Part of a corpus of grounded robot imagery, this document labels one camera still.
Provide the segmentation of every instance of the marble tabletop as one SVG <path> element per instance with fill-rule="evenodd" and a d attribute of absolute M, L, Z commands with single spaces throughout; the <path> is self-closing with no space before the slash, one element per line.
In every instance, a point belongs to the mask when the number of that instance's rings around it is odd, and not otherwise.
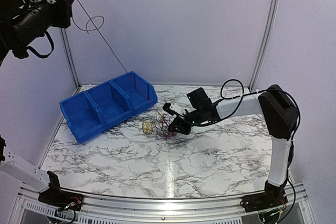
<path fill-rule="evenodd" d="M 186 94 L 198 88 L 154 87 L 160 111 L 165 102 L 191 109 Z M 212 101 L 219 98 L 220 87 L 203 88 Z M 240 92 L 229 87 L 223 94 Z M 231 118 L 164 139 L 142 132 L 142 120 L 156 114 L 152 108 L 83 144 L 63 121 L 42 169 L 55 172 L 62 187 L 114 196 L 199 198 L 264 188 L 271 140 L 262 116 Z"/>

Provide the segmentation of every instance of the white wall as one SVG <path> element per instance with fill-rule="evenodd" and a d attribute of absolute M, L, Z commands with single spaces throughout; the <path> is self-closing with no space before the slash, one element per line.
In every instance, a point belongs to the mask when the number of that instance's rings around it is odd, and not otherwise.
<path fill-rule="evenodd" d="M 302 125 L 292 173 L 317 223 L 335 223 L 336 0 L 280 0 L 257 88 L 278 83 L 297 100 Z"/>
<path fill-rule="evenodd" d="M 80 1 L 91 16 L 105 17 L 102 33 L 126 68 L 149 82 L 222 84 L 239 78 L 248 84 L 271 0 Z M 84 27 L 88 18 L 78 3 L 73 11 Z M 81 83 L 123 73 L 97 32 L 87 35 L 72 26 L 69 39 Z"/>
<path fill-rule="evenodd" d="M 9 53 L 0 67 L 0 134 L 18 155 L 37 164 L 59 119 L 58 102 L 74 91 L 58 29 L 51 28 L 55 51 L 45 59 L 19 60 Z M 33 46 L 50 51 L 46 38 Z M 0 172 L 0 222 L 8 223 L 20 182 Z"/>

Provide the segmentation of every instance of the blue bin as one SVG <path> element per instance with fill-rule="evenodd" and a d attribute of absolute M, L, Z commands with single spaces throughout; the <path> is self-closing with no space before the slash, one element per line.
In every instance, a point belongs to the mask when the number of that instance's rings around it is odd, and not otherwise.
<path fill-rule="evenodd" d="M 100 110 L 90 101 L 87 93 L 83 92 L 62 101 L 60 108 L 78 143 L 105 129 Z"/>
<path fill-rule="evenodd" d="M 71 132 L 82 143 L 157 102 L 153 85 L 129 72 L 59 104 Z"/>

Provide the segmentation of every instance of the vent grille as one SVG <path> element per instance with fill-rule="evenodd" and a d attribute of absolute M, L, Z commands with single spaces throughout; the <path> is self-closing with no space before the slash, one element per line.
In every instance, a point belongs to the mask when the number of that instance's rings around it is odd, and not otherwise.
<path fill-rule="evenodd" d="M 27 202 L 26 209 L 42 215 L 47 215 L 49 217 L 55 217 L 56 210 L 54 208 L 40 205 L 35 202 Z M 81 215 L 81 212 L 76 212 L 76 214 L 78 216 L 76 223 L 80 224 L 131 224 L 131 222 L 114 222 L 113 220 L 106 220 L 104 218 L 88 217 L 86 215 L 83 216 Z M 58 212 L 56 213 L 56 217 L 65 219 L 66 215 Z M 243 221 L 241 217 L 237 217 L 232 219 L 218 220 L 217 222 L 197 222 L 197 224 L 243 224 Z"/>

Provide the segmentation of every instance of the marble table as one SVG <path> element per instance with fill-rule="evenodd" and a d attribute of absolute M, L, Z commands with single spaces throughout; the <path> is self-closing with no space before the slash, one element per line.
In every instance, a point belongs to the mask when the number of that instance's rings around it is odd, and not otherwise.
<path fill-rule="evenodd" d="M 198 88 L 154 87 L 160 111 L 165 102 L 191 108 L 186 94 Z M 220 87 L 203 88 L 213 101 L 219 98 Z M 223 94 L 240 92 L 231 87 Z M 64 121 L 42 169 L 55 172 L 62 187 L 114 196 L 199 198 L 264 188 L 271 140 L 262 116 L 231 118 L 164 139 L 142 132 L 142 119 L 156 113 L 148 110 L 83 144 Z"/>

